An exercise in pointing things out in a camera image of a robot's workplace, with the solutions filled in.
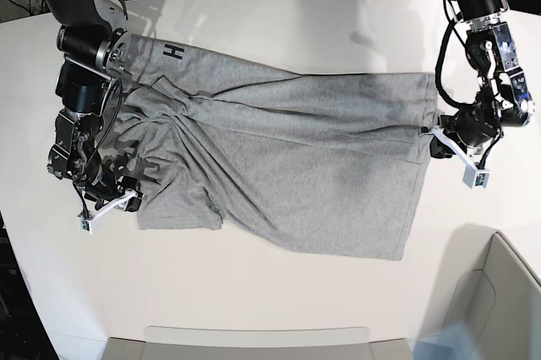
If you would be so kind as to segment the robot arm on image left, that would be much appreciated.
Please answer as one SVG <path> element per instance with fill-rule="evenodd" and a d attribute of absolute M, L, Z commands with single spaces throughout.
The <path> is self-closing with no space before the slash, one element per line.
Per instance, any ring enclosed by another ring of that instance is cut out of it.
<path fill-rule="evenodd" d="M 123 99 L 119 77 L 131 40 L 124 0 L 46 0 L 61 25 L 57 48 L 63 54 L 55 93 L 63 108 L 55 121 L 55 143 L 47 170 L 68 179 L 83 205 L 83 228 L 112 209 L 135 212 L 143 199 L 139 181 L 116 174 L 102 162 L 99 149 L 112 131 L 103 114 L 111 99 Z"/>

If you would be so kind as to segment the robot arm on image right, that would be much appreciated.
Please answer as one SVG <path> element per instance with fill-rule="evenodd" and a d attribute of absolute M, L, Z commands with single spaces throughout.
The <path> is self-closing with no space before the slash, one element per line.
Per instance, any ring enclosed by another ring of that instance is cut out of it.
<path fill-rule="evenodd" d="M 502 139 L 505 128 L 519 128 L 530 122 L 534 102 L 518 62 L 509 26 L 500 18 L 509 8 L 507 0 L 456 2 L 459 12 L 448 21 L 435 69 L 440 97 L 456 108 L 454 115 L 439 118 L 444 136 L 454 145 L 432 139 L 430 154 L 436 159 L 445 159 L 459 152 L 474 151 L 482 156 L 475 167 L 483 169 L 489 152 Z M 451 34 L 461 22 L 468 25 L 464 51 L 469 65 L 478 74 L 479 90 L 471 103 L 453 100 L 443 88 L 440 76 Z"/>

